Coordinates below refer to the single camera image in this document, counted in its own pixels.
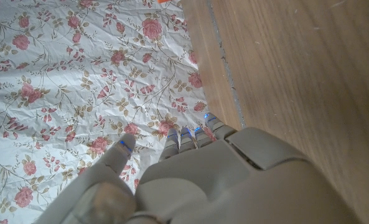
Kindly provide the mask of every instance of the fingertip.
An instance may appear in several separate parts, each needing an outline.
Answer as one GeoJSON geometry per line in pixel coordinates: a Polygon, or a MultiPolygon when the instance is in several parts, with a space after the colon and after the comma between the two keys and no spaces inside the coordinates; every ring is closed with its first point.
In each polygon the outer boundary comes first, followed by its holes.
{"type": "Polygon", "coordinates": [[[124,134],[118,143],[122,146],[126,146],[129,151],[132,151],[136,145],[136,139],[132,134],[124,134]]]}

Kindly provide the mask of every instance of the gray strip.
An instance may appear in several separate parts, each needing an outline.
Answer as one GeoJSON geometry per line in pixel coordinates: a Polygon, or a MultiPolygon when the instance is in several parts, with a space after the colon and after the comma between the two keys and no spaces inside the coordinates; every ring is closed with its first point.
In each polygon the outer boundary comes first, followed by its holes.
{"type": "Polygon", "coordinates": [[[222,38],[220,37],[220,34],[219,34],[219,29],[217,27],[215,13],[213,13],[213,7],[212,7],[212,3],[210,2],[210,0],[208,0],[208,9],[209,9],[210,18],[212,19],[213,27],[215,28],[216,38],[217,38],[217,41],[219,42],[220,54],[222,55],[222,60],[223,60],[223,63],[224,63],[224,67],[226,69],[228,82],[230,83],[231,92],[233,93],[234,103],[235,103],[236,110],[238,112],[238,117],[240,119],[240,124],[241,124],[242,128],[246,128],[244,116],[242,114],[242,110],[241,110],[241,106],[240,106],[240,101],[238,99],[238,94],[236,93],[236,90],[235,90],[235,87],[234,87],[233,77],[231,75],[231,70],[230,70],[230,67],[228,66],[228,63],[227,63],[227,60],[226,60],[226,52],[224,51],[224,48],[223,48],[222,38]]]}

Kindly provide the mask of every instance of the robotic hand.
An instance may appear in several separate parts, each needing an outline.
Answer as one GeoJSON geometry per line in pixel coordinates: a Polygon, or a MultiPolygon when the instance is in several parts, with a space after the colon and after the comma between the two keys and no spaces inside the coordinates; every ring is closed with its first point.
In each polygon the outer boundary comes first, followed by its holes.
{"type": "Polygon", "coordinates": [[[159,162],[136,194],[118,177],[135,140],[125,134],[50,204],[37,223],[358,223],[320,172],[289,144],[255,128],[236,131],[211,113],[179,137],[171,129],[159,162]]]}

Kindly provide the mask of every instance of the floral fabric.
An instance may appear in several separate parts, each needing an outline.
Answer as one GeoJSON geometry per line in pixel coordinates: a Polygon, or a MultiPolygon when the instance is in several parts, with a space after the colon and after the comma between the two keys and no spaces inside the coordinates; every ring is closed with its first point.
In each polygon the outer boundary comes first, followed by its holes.
{"type": "Polygon", "coordinates": [[[169,128],[203,123],[196,63],[178,0],[0,0],[0,223],[32,223],[124,133],[135,190],[169,128]]]}

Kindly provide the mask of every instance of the wooden floor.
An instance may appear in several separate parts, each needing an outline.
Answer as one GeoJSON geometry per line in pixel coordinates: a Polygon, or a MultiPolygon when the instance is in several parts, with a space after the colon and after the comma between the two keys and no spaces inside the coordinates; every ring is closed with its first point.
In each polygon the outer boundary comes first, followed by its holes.
{"type": "Polygon", "coordinates": [[[369,1],[182,4],[212,113],[297,147],[369,223],[369,1]]]}

